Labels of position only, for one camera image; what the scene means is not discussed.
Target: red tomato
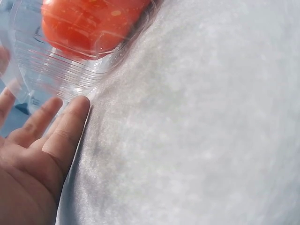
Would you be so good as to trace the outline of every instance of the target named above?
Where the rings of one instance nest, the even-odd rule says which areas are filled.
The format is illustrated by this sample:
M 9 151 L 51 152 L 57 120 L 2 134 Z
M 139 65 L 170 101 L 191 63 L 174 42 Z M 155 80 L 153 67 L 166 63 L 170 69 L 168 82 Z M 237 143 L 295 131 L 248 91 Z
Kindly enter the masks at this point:
M 48 42 L 71 58 L 96 60 L 131 31 L 151 0 L 44 0 Z

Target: finger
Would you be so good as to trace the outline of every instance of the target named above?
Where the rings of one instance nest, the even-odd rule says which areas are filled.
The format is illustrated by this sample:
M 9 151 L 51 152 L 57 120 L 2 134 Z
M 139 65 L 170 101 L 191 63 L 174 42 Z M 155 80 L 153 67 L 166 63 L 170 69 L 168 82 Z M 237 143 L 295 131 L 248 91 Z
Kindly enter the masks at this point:
M 9 58 L 10 56 L 8 50 L 0 46 L 0 76 L 4 74 L 8 67 Z
M 64 176 L 70 169 L 89 110 L 90 101 L 86 97 L 73 100 L 42 148 L 55 161 Z
M 61 106 L 62 100 L 58 97 L 49 99 L 29 117 L 22 128 L 13 131 L 7 139 L 22 147 L 29 147 L 44 134 Z
M 5 88 L 0 94 L 0 128 L 3 126 L 14 103 L 14 95 L 8 88 Z
M 46 141 L 49 139 L 49 137 L 53 134 L 55 131 L 56 127 L 59 125 L 61 118 L 63 117 L 64 113 L 61 114 L 58 118 L 55 119 L 53 124 L 50 126 L 48 129 L 46 135 L 40 139 L 37 139 L 34 143 L 31 144 L 29 148 L 31 149 L 36 149 L 36 150 L 41 150 Z

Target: cloth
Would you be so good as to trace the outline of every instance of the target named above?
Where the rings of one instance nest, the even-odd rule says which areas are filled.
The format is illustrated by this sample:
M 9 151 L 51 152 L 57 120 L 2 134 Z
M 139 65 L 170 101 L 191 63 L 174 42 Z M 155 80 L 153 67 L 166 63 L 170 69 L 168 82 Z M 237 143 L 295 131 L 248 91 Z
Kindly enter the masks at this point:
M 300 224 L 299 12 L 165 0 L 95 94 L 57 224 Z

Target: clear plastic container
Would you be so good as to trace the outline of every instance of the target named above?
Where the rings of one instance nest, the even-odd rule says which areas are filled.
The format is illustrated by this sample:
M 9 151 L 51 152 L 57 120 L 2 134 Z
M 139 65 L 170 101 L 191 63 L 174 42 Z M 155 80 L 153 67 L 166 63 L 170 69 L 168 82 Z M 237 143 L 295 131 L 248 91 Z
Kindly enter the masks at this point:
M 155 0 L 0 0 L 1 79 L 34 112 L 49 97 L 88 96 L 151 24 Z

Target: hand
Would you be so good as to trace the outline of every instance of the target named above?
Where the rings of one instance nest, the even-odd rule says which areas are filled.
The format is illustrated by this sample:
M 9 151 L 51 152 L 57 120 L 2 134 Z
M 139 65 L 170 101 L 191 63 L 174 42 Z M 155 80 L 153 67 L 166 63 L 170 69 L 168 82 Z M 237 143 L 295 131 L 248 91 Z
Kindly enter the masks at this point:
M 7 52 L 0 48 L 0 74 L 7 67 L 4 65 L 7 60 L 3 60 L 5 55 Z M 0 94 L 0 126 L 14 101 L 15 97 L 8 89 Z M 1 225 L 55 223 L 62 186 L 73 161 L 90 102 L 86 97 L 73 100 L 42 137 L 61 106 L 59 98 L 51 98 L 22 128 L 13 131 L 7 138 L 0 137 Z

